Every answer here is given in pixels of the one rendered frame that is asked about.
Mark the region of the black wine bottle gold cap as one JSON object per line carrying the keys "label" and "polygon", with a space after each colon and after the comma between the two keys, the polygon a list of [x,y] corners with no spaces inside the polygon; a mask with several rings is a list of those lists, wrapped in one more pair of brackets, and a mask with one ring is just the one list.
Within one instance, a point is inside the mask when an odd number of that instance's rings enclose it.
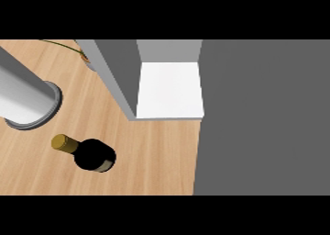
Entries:
{"label": "black wine bottle gold cap", "polygon": [[113,167],[116,152],[97,139],[78,141],[64,134],[57,134],[51,139],[51,147],[72,154],[73,162],[82,170],[103,173]]}

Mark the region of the grey open cabinet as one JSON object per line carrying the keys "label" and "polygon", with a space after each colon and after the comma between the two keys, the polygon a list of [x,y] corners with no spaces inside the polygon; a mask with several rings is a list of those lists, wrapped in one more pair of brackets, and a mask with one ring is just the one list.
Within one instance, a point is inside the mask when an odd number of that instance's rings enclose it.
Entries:
{"label": "grey open cabinet", "polygon": [[204,116],[197,39],[81,39],[126,118],[199,120]]}

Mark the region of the dark grey cabinet door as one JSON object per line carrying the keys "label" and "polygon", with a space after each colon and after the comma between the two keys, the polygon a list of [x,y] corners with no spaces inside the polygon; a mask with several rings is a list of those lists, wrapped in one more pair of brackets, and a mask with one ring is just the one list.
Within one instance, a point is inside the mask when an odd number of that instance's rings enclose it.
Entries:
{"label": "dark grey cabinet door", "polygon": [[330,195],[330,40],[207,40],[197,195]]}

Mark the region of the potted plant with green stem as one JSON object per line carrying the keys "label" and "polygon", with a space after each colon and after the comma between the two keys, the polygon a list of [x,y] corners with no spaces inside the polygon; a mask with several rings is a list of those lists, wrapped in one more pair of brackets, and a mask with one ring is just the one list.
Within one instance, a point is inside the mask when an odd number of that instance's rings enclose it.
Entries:
{"label": "potted plant with green stem", "polygon": [[51,41],[51,40],[48,40],[48,39],[38,39],[38,40],[39,40],[39,41],[44,41],[44,42],[47,42],[47,43],[51,43],[51,44],[54,44],[54,45],[58,45],[60,47],[63,47],[63,48],[66,48],[66,49],[75,51],[75,52],[79,54],[81,60],[82,60],[82,62],[85,63],[86,67],[89,68],[89,70],[91,70],[92,72],[95,72],[95,70],[94,70],[94,68],[92,68],[92,65],[91,65],[91,61],[89,61],[89,59],[88,59],[88,57],[86,57],[86,55],[85,55],[85,53],[84,53],[84,51],[82,51],[81,48],[79,48],[79,49],[75,49],[73,47],[70,47],[70,46],[67,46],[67,45],[64,45],[64,44],[61,44],[61,43],[58,43],[58,42],[54,42],[54,41]]}

